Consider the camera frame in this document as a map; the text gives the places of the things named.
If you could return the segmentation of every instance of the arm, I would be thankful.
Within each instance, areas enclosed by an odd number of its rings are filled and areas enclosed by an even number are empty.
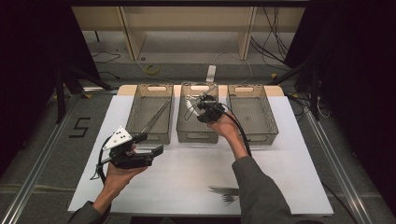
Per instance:
[[[135,169],[119,169],[112,163],[108,165],[105,185],[94,203],[86,202],[84,206],[70,218],[68,223],[102,223],[106,220],[110,205],[127,186],[130,180],[145,171],[148,167]]]
[[[294,223],[282,192],[249,157],[233,121],[223,115],[217,122],[207,125],[225,137],[233,151],[233,171],[239,186],[242,223]]]

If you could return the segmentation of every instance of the cable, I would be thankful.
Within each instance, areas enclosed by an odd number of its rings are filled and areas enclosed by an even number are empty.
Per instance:
[[[353,214],[349,211],[349,209],[347,208],[347,206],[343,203],[343,201],[341,201],[341,199],[334,193],[334,191],[332,191],[331,188],[329,188],[329,186],[327,186],[323,181],[320,180],[320,183],[322,184],[322,186],[327,189],[333,196],[334,198],[344,207],[344,209],[346,210],[346,212],[349,214],[349,216],[352,218],[353,222],[356,224],[359,224],[358,220],[355,218],[355,216],[353,216]]]
[[[318,98],[318,103],[317,103],[317,107],[318,107],[318,112],[319,112],[319,114],[320,114],[323,118],[325,118],[325,119],[329,118],[329,117],[330,117],[330,114],[331,114],[332,112],[329,110],[329,113],[325,116],[325,115],[321,112],[321,110],[320,110],[320,108],[319,108],[319,102],[320,102],[320,98]]]
[[[265,57],[268,57],[268,58],[271,58],[271,59],[274,59],[274,60],[277,60],[277,61],[279,61],[280,63],[285,64],[282,60],[280,60],[279,58],[277,58],[273,53],[271,53],[270,51],[268,51],[267,49],[265,49],[265,48],[264,48],[265,44],[264,44],[263,47],[262,47],[262,46],[259,45],[259,43],[257,43],[257,41],[253,38],[253,36],[251,36],[250,39],[253,40],[253,43],[251,43],[252,47],[253,47],[255,50],[257,50],[259,53],[262,54],[262,61],[263,61],[266,65],[268,65],[268,66],[270,66],[270,67],[273,67],[273,68],[275,68],[275,69],[278,69],[278,70],[283,70],[283,71],[288,71],[288,72],[290,71],[290,69],[284,69],[284,68],[279,68],[279,67],[272,66],[272,65],[269,64],[267,61],[265,61],[264,56],[265,56]],[[261,50],[258,50],[258,49],[254,46],[254,44],[256,44]]]
[[[107,73],[107,74],[110,74],[111,76],[115,77],[116,79],[121,79],[121,77],[116,76],[116,75],[114,75],[114,74],[111,73],[111,72],[99,72],[99,73]]]
[[[103,150],[102,150],[102,148],[105,146],[105,144],[108,142],[108,140],[109,140],[110,138],[111,138],[111,136],[108,137],[108,138],[106,139],[106,141],[102,144],[102,147],[100,148],[100,152],[99,152],[98,163],[96,164],[95,174],[90,178],[90,180],[94,180],[94,179],[97,179],[97,178],[100,177],[100,178],[102,179],[103,184],[105,184],[106,177],[105,177],[105,173],[103,172],[103,165],[104,165],[105,163],[102,163],[102,156],[103,156]]]
[[[239,61],[244,62],[244,63],[247,64],[248,69],[249,69],[249,71],[250,71],[250,77],[247,78],[246,80],[244,80],[244,81],[238,83],[238,84],[244,84],[245,82],[247,82],[247,81],[249,81],[251,78],[253,78],[253,72],[251,71],[250,63],[248,63],[246,60],[239,59],[238,57],[234,56],[234,55],[231,54],[230,52],[222,52],[222,53],[219,53],[218,55],[216,55],[215,60],[213,60],[213,65],[216,65],[216,60],[218,59],[218,57],[219,57],[221,54],[230,54],[230,55],[233,56],[236,60],[239,60]]]
[[[235,117],[235,118],[233,118],[231,115],[229,115],[228,113],[226,113],[226,112],[224,112],[224,111],[222,111],[222,110],[220,110],[220,109],[218,109],[217,107],[215,107],[215,106],[213,106],[213,105],[211,105],[211,104],[207,104],[207,105],[209,105],[210,107],[212,107],[212,108],[215,108],[215,109],[217,109],[219,112],[221,112],[223,115],[225,115],[225,116],[227,116],[229,119],[231,119],[232,121],[233,121],[233,123],[235,123],[235,125],[238,127],[238,129],[239,129],[239,132],[241,132],[241,134],[242,134],[242,138],[243,138],[243,140],[244,140],[244,143],[245,143],[245,148],[246,148],[246,150],[247,150],[247,154],[250,156],[250,157],[252,157],[252,155],[251,155],[251,150],[250,150],[250,146],[249,146],[249,144],[248,144],[248,138],[247,138],[247,136],[246,136],[246,134],[245,134],[245,131],[244,131],[244,129],[242,128],[242,125],[241,125],[241,123],[239,123],[239,121],[238,121],[238,119]],[[227,105],[225,105],[229,110],[230,110],[230,112],[235,116],[235,114],[233,113],[233,111],[230,109],[230,107],[228,107]]]
[[[274,34],[274,37],[276,38],[276,43],[278,45],[278,49],[279,49],[279,53],[282,55],[282,51],[283,53],[286,54],[286,52],[284,51],[284,49],[288,49],[284,44],[282,39],[280,38],[280,35],[278,30],[277,30],[277,26],[278,26],[278,19],[277,19],[277,13],[279,12],[279,8],[278,7],[274,7],[274,22],[273,25],[271,25],[270,19],[268,17],[267,12],[265,11],[265,7],[262,8],[265,14],[265,17],[267,18],[268,24],[271,28],[271,32],[269,35],[271,35],[271,33]]]
[[[299,114],[294,114],[294,116],[301,116],[303,113],[304,113],[304,106],[301,104],[301,102],[299,102],[297,99],[295,99],[293,96],[291,96],[291,95],[286,95],[286,97],[288,97],[288,99],[290,99],[290,100],[292,100],[292,101],[294,101],[294,102],[297,102],[298,103],[298,105],[301,107],[301,109],[302,109],[302,112],[301,113],[299,113]]]
[[[195,107],[195,106],[198,106],[198,104],[199,104],[199,103],[197,103],[197,104],[195,104],[195,105],[191,105],[189,108],[187,108],[186,113],[184,113],[184,120],[189,120],[189,119],[191,118],[192,114],[194,113],[194,107]]]
[[[300,122],[300,120],[301,120],[309,111],[311,111],[311,110],[310,110],[310,109],[307,109],[307,110],[305,111],[305,113],[304,113],[299,119],[297,119],[297,123]]]
[[[93,55],[92,55],[92,57],[94,58],[94,57],[98,56],[98,55],[99,55],[99,54],[101,54],[101,53],[106,53],[106,54],[116,55],[116,57],[115,57],[115,58],[113,58],[113,59],[110,59],[110,60],[108,60],[108,61],[105,61],[105,62],[95,62],[95,63],[108,63],[108,62],[114,61],[114,60],[118,59],[119,57],[121,57],[121,55],[120,55],[120,54],[116,54],[116,53],[110,53],[110,52],[107,52],[107,51],[100,51],[100,52],[99,52],[99,53],[97,53],[97,54],[93,54]]]

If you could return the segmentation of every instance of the clear plastic bin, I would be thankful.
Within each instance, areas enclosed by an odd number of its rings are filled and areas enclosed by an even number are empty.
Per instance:
[[[263,85],[229,85],[227,104],[251,145],[272,145],[278,134]]]
[[[132,135],[141,133],[163,106],[148,132],[148,140],[142,144],[169,144],[173,114],[172,84],[141,84],[137,86],[131,113],[125,130]]]
[[[177,138],[180,143],[217,143],[219,136],[198,120],[197,114],[191,112],[193,105],[199,103],[194,99],[205,91],[219,99],[219,88],[214,83],[182,83],[180,103],[177,115]]]

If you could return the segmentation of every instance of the black cable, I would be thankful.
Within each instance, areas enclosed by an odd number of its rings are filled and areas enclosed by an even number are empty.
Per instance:
[[[121,77],[116,76],[116,75],[114,75],[114,74],[111,73],[111,72],[99,72],[99,73],[107,73],[107,74],[110,74],[111,76],[115,77],[116,79],[121,79]]]
[[[102,148],[105,146],[105,144],[108,142],[108,140],[110,138],[111,138],[111,136],[106,139],[106,141],[102,144],[102,147],[100,148],[98,163],[96,164],[95,174],[93,175],[93,177],[91,177],[91,180],[97,179],[99,177],[95,177],[95,176],[96,176],[96,174],[98,174],[100,176],[100,178],[102,179],[103,184],[105,184],[106,176],[105,176],[105,173],[103,172],[104,163],[102,163],[102,156],[103,156]]]
[[[110,52],[107,52],[107,51],[100,51],[100,52],[99,52],[99,53],[97,53],[97,54],[93,54],[93,55],[92,55],[92,57],[94,58],[94,57],[98,56],[98,55],[99,55],[99,54],[101,54],[101,53],[106,53],[106,54],[116,55],[116,57],[115,57],[115,58],[113,58],[113,59],[110,59],[110,60],[108,60],[108,61],[105,61],[105,62],[95,62],[95,63],[109,63],[109,62],[111,62],[111,61],[114,61],[114,60],[116,60],[116,59],[118,59],[118,58],[120,58],[120,57],[121,57],[121,55],[120,55],[120,54],[116,54],[116,53],[110,53]]]
[[[285,57],[283,56],[283,54],[285,54],[285,56],[286,56],[287,53],[285,52],[285,49],[288,49],[288,48],[283,43],[282,39],[280,38],[279,31],[277,30],[277,26],[278,26],[277,14],[278,14],[279,8],[278,7],[274,8],[274,21],[273,21],[272,25],[271,25],[271,21],[270,21],[270,19],[268,17],[268,14],[267,14],[267,12],[265,10],[265,7],[263,7],[262,9],[263,9],[264,15],[265,15],[265,17],[266,17],[266,19],[268,21],[268,24],[269,24],[269,26],[271,28],[270,34],[267,36],[267,39],[266,39],[265,43],[267,42],[269,36],[271,36],[271,34],[274,34],[274,37],[276,38],[276,44],[277,44],[277,48],[279,50],[280,56],[282,57],[283,60],[285,60]]]
[[[349,214],[349,216],[352,218],[353,222],[356,224],[359,224],[358,220],[355,218],[355,216],[353,216],[353,214],[349,211],[349,209],[347,208],[347,206],[343,203],[343,201],[341,201],[341,199],[334,193],[334,191],[332,191],[331,188],[329,188],[329,186],[327,186],[323,181],[320,180],[320,183],[322,184],[322,186],[327,189],[333,196],[334,198],[344,207],[344,209],[346,210],[346,212]]]
[[[239,123],[239,121],[238,121],[237,119],[233,118],[231,115],[229,115],[228,113],[226,113],[226,112],[224,112],[224,111],[218,109],[217,107],[215,107],[215,106],[213,106],[213,105],[211,105],[211,104],[207,104],[207,105],[210,106],[210,107],[212,107],[212,108],[217,109],[217,110],[218,110],[219,112],[221,112],[223,115],[225,115],[225,116],[227,116],[228,118],[230,118],[230,119],[233,121],[233,123],[235,123],[236,127],[238,127],[238,129],[239,129],[239,132],[241,132],[241,134],[242,134],[242,138],[243,138],[244,143],[245,143],[245,148],[246,148],[246,150],[247,150],[247,154],[248,154],[250,157],[252,157],[252,155],[251,155],[251,150],[250,150],[250,145],[248,144],[248,138],[247,138],[247,136],[246,136],[246,134],[245,134],[244,129],[242,128],[241,123]]]
[[[304,106],[301,104],[301,102],[299,102],[298,100],[296,100],[293,96],[291,96],[291,95],[286,95],[286,97],[288,97],[288,99],[290,99],[290,100],[292,100],[292,101],[294,101],[294,102],[297,102],[297,104],[301,107],[301,109],[302,109],[302,111],[301,111],[301,113],[299,113],[299,114],[294,114],[294,116],[301,116],[303,113],[304,113]]]
[[[286,97],[288,97],[288,99],[290,99],[292,101],[295,101],[295,102],[299,103],[301,106],[311,107],[311,104],[309,104],[309,102],[308,102],[308,104],[305,103],[305,102],[302,102],[302,100],[308,100],[308,99],[298,98],[298,97],[295,97],[295,96],[290,95],[290,94],[287,94]]]
[[[278,69],[278,70],[283,70],[283,71],[288,71],[288,72],[290,71],[289,69],[284,69],[284,68],[279,68],[279,67],[272,66],[272,65],[269,64],[267,61],[265,61],[264,56],[265,56],[265,57],[268,57],[268,58],[271,58],[271,59],[275,59],[275,60],[277,60],[277,61],[279,61],[279,62],[285,64],[282,60],[280,60],[279,58],[277,58],[273,53],[271,53],[270,51],[268,51],[268,50],[265,49],[264,47],[260,46],[259,43],[257,43],[257,41],[256,41],[253,37],[251,37],[251,40],[253,40],[253,42],[261,49],[261,50],[260,50],[260,49],[257,49],[256,46],[254,46],[254,44],[252,43],[252,47],[253,47],[255,50],[257,50],[257,51],[262,55],[262,61],[263,61],[266,65],[268,65],[268,66],[270,66],[270,67],[272,67],[272,68]]]
[[[310,111],[309,109],[306,110],[305,113],[304,113],[299,119],[297,119],[297,123],[300,122],[300,120],[301,120],[303,117],[305,117],[305,115],[306,115],[309,111]]]
[[[198,104],[199,104],[199,103],[197,103],[197,104],[195,104],[195,105],[192,105],[192,106],[190,106],[189,108],[187,108],[186,113],[184,113],[184,120],[188,120],[188,119],[191,118],[192,114],[194,113],[194,111],[193,111],[193,110],[194,110],[194,107],[195,107],[195,106],[198,106]],[[186,118],[187,112],[189,112],[190,109],[192,109],[192,111],[191,111],[191,113],[189,114],[189,117]]]

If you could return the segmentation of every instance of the white table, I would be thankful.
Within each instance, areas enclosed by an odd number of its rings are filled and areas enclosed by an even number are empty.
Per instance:
[[[233,153],[227,142],[223,138],[217,144],[182,144],[177,141],[177,88],[179,90],[180,86],[175,86],[170,145],[164,146],[164,153],[147,171],[131,181],[113,202],[111,211],[134,216],[239,216],[239,201],[225,203],[220,194],[208,188],[237,188],[231,168]],[[94,201],[100,192],[101,180],[90,180],[99,150],[118,127],[125,127],[133,99],[133,96],[113,97],[68,211],[74,212],[86,201]],[[270,96],[268,99],[279,134],[271,146],[251,147],[253,158],[275,180],[294,215],[332,215],[332,207],[287,97]],[[225,96],[220,95],[219,100],[225,103]]]

